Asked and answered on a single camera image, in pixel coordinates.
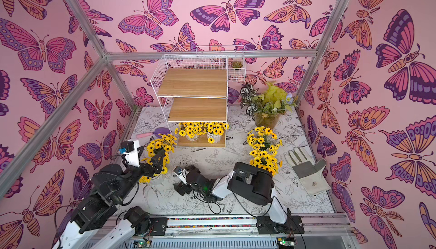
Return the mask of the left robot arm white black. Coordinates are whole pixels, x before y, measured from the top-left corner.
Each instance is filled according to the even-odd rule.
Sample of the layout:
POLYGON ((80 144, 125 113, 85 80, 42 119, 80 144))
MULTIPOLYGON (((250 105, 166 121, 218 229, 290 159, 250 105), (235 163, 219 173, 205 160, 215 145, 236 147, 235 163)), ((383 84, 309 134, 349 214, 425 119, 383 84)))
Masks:
MULTIPOLYGON (((119 164, 103 167, 92 177, 94 188, 73 210, 72 217, 63 231, 57 233, 58 240, 52 246, 54 249, 82 249, 114 215, 119 206, 124 203, 130 192, 139 186, 142 177, 153 177, 162 171, 166 151, 159 151, 151 158, 151 164, 141 163, 139 156, 134 155, 128 160, 128 153, 121 154, 126 169, 119 164)), ((149 229, 149 214, 140 207, 129 209, 124 219, 95 246, 106 246, 114 249, 134 234, 144 234, 149 229)))

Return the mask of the purple pink garden trowel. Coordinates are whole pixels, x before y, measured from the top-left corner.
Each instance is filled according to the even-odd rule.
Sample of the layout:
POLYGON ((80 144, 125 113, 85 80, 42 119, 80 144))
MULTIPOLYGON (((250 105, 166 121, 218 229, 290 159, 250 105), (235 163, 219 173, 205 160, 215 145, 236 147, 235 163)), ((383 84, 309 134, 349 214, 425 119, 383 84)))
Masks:
POLYGON ((137 134, 136 138, 139 139, 139 138, 145 138, 145 137, 151 137, 151 136, 161 138, 162 135, 166 135, 166 134, 171 134, 171 131, 168 128, 158 127, 153 132, 137 134))

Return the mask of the sunflower pot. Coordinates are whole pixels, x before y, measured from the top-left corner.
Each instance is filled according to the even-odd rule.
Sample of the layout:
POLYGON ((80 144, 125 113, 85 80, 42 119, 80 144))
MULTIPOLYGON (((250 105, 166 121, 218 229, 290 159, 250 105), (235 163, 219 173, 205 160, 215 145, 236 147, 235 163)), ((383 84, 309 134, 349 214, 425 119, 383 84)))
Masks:
POLYGON ((153 179, 166 175, 168 173, 168 164, 170 162, 169 154, 155 155, 149 158, 143 164, 143 176, 140 178, 140 183, 150 183, 153 179))
POLYGON ((279 161, 277 158, 277 153, 277 150, 252 150, 249 153, 249 155, 251 156, 249 164, 251 166, 264 169, 267 172, 271 173, 273 176, 275 176, 279 172, 280 168, 283 166, 283 162, 279 161))
POLYGON ((175 152, 177 138, 170 134, 160 134, 161 138, 150 141, 146 146, 148 157, 154 157, 159 151, 163 150, 165 154, 175 152))
POLYGON ((253 150, 275 152, 283 143, 278 136, 269 127, 256 127, 248 132, 246 136, 247 143, 253 150))
POLYGON ((204 122, 180 122, 175 129, 175 134, 185 137, 190 142, 197 141, 205 135, 206 128, 204 122))
POLYGON ((207 122, 206 134, 208 143, 219 143, 228 129, 229 124, 227 122, 207 122))

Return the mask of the white grey gardening glove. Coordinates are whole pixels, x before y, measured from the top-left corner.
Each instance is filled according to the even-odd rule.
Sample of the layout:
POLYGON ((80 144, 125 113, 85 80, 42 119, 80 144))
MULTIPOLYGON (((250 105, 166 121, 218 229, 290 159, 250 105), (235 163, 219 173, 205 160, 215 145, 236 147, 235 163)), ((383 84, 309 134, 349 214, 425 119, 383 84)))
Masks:
POLYGON ((325 159, 313 164, 311 155, 305 149, 296 147, 288 151, 286 160, 309 195, 314 196, 331 189, 322 174, 327 165, 325 159))

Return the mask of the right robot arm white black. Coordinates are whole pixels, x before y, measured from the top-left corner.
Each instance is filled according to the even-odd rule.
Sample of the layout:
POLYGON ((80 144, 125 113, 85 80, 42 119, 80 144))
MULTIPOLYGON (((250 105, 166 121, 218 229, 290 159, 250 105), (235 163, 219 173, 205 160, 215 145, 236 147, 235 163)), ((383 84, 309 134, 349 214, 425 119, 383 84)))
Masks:
POLYGON ((302 219, 293 216, 277 198, 277 191, 271 172, 246 163, 237 162, 233 170, 220 179, 204 177, 195 166, 177 166, 173 170, 180 182, 175 190, 181 196, 193 193, 194 197, 207 204, 217 204, 227 196, 234 196, 237 202, 245 199, 267 211, 254 216, 260 234, 304 234, 302 219))

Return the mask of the leafy plant in glass vase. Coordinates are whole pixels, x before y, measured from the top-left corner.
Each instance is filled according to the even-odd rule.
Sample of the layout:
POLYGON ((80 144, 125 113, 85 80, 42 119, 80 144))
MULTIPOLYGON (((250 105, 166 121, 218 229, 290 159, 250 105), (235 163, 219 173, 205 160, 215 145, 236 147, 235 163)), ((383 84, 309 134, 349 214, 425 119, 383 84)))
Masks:
POLYGON ((268 88, 263 93, 258 93, 251 83, 241 87, 241 108, 246 109, 246 114, 252 118, 255 125, 260 127, 275 128, 280 116, 292 111, 297 106, 292 93, 267 83, 268 88))

